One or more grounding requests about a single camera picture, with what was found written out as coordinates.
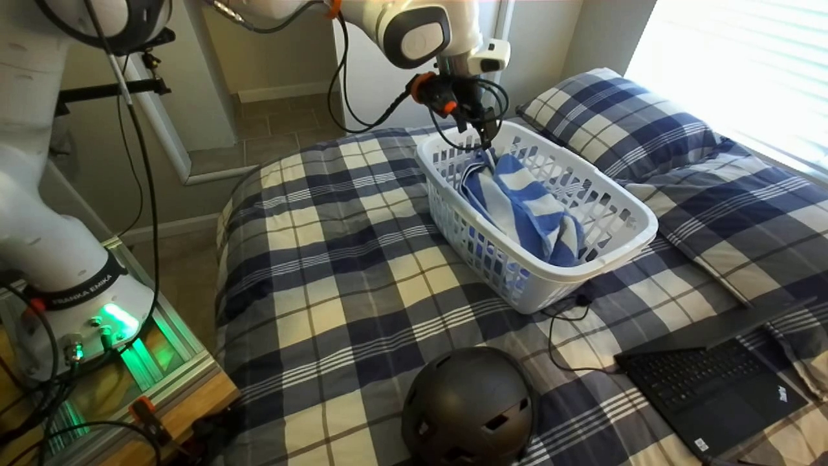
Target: window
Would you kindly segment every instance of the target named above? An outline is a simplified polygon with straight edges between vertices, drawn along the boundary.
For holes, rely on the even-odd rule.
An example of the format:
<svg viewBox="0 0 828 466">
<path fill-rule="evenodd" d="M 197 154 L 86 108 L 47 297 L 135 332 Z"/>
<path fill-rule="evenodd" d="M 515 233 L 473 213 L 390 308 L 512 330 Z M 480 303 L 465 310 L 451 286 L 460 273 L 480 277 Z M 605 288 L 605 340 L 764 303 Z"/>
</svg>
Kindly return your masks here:
<svg viewBox="0 0 828 466">
<path fill-rule="evenodd" d="M 627 75 L 764 156 L 828 177 L 825 0 L 659 0 Z"/>
</svg>

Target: plaid bedspread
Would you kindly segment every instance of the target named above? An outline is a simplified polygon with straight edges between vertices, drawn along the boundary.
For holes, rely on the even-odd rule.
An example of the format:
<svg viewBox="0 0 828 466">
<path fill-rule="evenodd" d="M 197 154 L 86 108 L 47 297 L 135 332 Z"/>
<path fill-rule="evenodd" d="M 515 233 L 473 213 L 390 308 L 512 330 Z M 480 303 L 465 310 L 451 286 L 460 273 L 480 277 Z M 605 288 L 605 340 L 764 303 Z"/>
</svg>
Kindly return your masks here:
<svg viewBox="0 0 828 466">
<path fill-rule="evenodd" d="M 741 301 L 669 242 L 526 319 L 429 220 L 412 134 L 307 147 L 245 178 L 222 209 L 219 361 L 248 406 L 222 463 L 407 463 L 400 405 L 417 371 L 457 347 L 499 347 L 540 380 L 554 463 L 693 463 L 612 354 Z M 567 310 L 584 321 L 556 321 Z M 822 410 L 769 428 L 735 457 L 810 463 L 828 452 Z"/>
</svg>

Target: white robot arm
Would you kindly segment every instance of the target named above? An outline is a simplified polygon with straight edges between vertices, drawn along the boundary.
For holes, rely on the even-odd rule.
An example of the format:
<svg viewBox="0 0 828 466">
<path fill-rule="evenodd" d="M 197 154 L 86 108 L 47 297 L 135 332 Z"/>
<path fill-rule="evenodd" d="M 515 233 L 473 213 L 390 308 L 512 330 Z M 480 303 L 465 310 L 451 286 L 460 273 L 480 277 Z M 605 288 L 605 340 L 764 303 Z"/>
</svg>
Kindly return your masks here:
<svg viewBox="0 0 828 466">
<path fill-rule="evenodd" d="M 289 18 L 305 5 L 305 0 L 209 2 L 240 24 Z M 315 2 L 359 27 L 399 68 L 438 59 L 443 77 L 421 77 L 412 97 L 433 112 L 453 114 L 457 121 L 471 121 L 483 137 L 495 137 L 479 75 L 502 71 L 509 46 L 480 40 L 475 0 Z M 50 380 L 69 362 L 87 362 L 103 354 L 103 347 L 131 341 L 149 316 L 152 290 L 127 275 L 82 222 L 51 213 L 39 196 L 39 181 L 66 37 L 123 55 L 152 41 L 170 9 L 174 0 L 0 2 L 0 273 L 12 269 L 25 277 L 28 308 L 47 316 L 63 354 L 69 354 L 69 361 L 59 358 L 51 366 L 51 341 L 39 319 L 25 310 L 2 316 L 30 380 Z"/>
</svg>

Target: laundry basket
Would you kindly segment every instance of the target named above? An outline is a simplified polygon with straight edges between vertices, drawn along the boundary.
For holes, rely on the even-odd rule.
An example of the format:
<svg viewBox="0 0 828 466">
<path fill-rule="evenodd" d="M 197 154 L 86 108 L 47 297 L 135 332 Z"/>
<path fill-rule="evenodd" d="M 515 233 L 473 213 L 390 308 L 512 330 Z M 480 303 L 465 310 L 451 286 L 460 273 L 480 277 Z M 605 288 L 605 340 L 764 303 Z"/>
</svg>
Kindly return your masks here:
<svg viewBox="0 0 828 466">
<path fill-rule="evenodd" d="M 479 142 L 473 130 L 448 130 L 444 137 L 465 147 Z M 417 141 L 438 228 L 515 310 L 536 313 L 567 297 L 581 282 L 627 265 L 654 239 L 656 220 L 649 208 L 579 156 L 512 121 L 502 124 L 492 147 L 497 156 L 517 156 L 584 230 L 579 265 L 554 268 L 536 259 L 460 194 L 462 171 L 479 160 L 479 150 L 451 147 L 440 134 Z"/>
</svg>

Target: bed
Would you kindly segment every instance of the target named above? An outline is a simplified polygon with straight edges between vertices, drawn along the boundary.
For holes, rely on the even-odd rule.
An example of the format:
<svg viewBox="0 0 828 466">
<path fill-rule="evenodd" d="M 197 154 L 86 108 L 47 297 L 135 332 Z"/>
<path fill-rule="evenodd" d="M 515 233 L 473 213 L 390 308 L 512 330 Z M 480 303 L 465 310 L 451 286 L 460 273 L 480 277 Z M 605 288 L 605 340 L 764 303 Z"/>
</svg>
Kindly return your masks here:
<svg viewBox="0 0 828 466">
<path fill-rule="evenodd" d="M 612 354 L 713 313 L 828 296 L 828 196 L 609 71 L 554 86 L 521 121 L 644 199 L 659 237 L 592 281 L 589 307 L 521 316 L 434 228 L 421 134 L 263 165 L 219 215 L 219 361 L 245 405 L 219 463 L 407 463 L 404 395 L 457 347 L 499 347 L 540 380 L 545 462 L 695 463 Z M 825 330 L 825 307 L 810 307 L 743 338 L 810 405 L 729 462 L 828 462 Z"/>
</svg>

